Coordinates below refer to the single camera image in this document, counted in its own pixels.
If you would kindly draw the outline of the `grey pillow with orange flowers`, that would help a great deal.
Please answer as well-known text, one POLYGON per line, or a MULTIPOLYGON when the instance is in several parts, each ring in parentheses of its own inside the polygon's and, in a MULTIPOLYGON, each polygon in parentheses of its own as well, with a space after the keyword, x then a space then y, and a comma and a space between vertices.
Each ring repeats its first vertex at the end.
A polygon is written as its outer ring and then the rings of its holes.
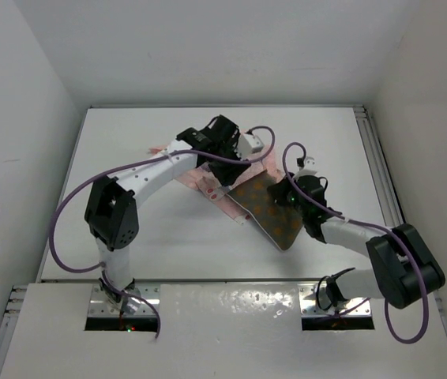
POLYGON ((227 196, 243 209, 279 250, 289 250, 302 229, 302 218, 292 208, 278 205, 268 193, 276 179, 267 171, 233 188, 227 196))

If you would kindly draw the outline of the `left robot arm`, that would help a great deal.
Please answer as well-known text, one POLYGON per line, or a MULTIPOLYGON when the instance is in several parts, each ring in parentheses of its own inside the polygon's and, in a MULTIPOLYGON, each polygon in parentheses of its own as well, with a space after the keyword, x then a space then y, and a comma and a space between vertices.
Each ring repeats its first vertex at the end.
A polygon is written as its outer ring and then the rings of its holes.
POLYGON ((92 184, 85 221, 96 240, 108 298, 120 305, 121 293, 133 286, 130 243, 140 231, 138 209, 171 180, 207 165, 220 184, 229 186, 250 167, 249 157, 264 148, 251 132, 223 115, 205 128, 188 128, 139 167, 107 174, 92 184))

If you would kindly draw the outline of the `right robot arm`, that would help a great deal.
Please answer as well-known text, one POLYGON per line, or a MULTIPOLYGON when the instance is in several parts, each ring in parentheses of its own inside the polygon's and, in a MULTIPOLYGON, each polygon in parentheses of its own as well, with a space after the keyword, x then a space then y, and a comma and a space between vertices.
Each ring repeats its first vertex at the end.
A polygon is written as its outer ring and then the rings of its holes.
POLYGON ((328 207, 321 178, 287 174, 268 188, 279 206, 294 209, 307 234, 324 244, 342 246, 368 258, 369 270, 346 268, 325 276, 317 285, 317 307, 329 310, 353 297, 383 298, 403 309, 445 285, 445 273, 420 233, 409 223, 392 229, 345 220, 328 207))

